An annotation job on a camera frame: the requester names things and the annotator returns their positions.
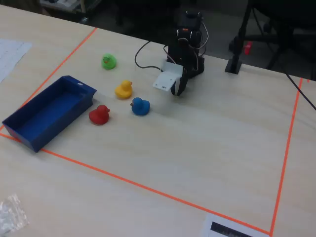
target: blue plastic tray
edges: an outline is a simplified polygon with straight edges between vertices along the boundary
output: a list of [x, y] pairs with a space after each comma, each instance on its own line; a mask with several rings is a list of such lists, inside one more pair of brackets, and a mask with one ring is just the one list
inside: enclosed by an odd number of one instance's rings
[[92, 105], [96, 89], [63, 76], [2, 123], [11, 136], [38, 152]]

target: red clip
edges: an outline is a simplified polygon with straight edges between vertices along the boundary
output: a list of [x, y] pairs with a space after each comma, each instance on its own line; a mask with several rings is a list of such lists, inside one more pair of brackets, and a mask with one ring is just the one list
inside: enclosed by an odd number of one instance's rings
[[244, 46], [244, 53], [245, 53], [245, 55], [249, 55], [251, 46], [252, 46], [252, 42], [248, 41], [247, 44]]

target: clear plastic bag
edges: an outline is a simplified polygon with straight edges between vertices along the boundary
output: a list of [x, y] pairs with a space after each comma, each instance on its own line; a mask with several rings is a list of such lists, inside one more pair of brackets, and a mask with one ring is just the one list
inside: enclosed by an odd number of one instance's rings
[[0, 237], [9, 232], [17, 231], [28, 223], [16, 194], [0, 203]]

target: rubber duck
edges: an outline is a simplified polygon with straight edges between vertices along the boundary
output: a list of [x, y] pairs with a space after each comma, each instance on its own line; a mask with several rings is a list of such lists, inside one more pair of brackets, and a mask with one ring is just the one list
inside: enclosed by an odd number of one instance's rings
[[146, 115], [149, 112], [149, 101], [142, 100], [139, 97], [135, 97], [130, 105], [132, 107], [133, 113], [136, 115]]
[[89, 113], [89, 119], [97, 125], [103, 125], [109, 120], [109, 111], [105, 105], [99, 105]]
[[106, 53], [103, 55], [103, 57], [101, 59], [101, 66], [104, 69], [110, 70], [112, 68], [115, 68], [116, 65], [117, 65], [117, 60], [113, 55], [111, 55], [109, 53]]
[[115, 95], [119, 98], [128, 98], [133, 93], [132, 85], [133, 83], [128, 80], [124, 80], [121, 85], [115, 88]]

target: white paper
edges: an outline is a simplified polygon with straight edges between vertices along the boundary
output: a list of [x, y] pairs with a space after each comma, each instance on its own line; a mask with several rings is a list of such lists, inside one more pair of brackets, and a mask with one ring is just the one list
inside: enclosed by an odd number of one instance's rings
[[206, 216], [206, 220], [204, 222], [203, 229], [200, 233], [200, 237], [226, 237], [226, 236], [238, 237], [238, 236], [242, 236], [240, 234], [238, 235], [238, 234], [230, 233], [230, 231], [226, 231], [225, 234], [219, 233], [217, 231], [213, 231], [213, 230], [211, 230], [211, 226], [212, 226], [213, 222], [220, 224], [224, 227], [227, 227], [229, 229], [232, 229], [234, 231], [240, 232], [243, 235], [248, 235], [251, 237], [269, 237], [267, 234], [261, 233], [259, 231], [254, 230], [254, 229], [251, 229], [249, 227], [243, 226], [243, 225], [238, 224], [236, 222], [227, 220], [225, 218], [222, 218], [222, 217], [210, 214], [210, 213]]
[[32, 47], [31, 43], [0, 39], [0, 82]]

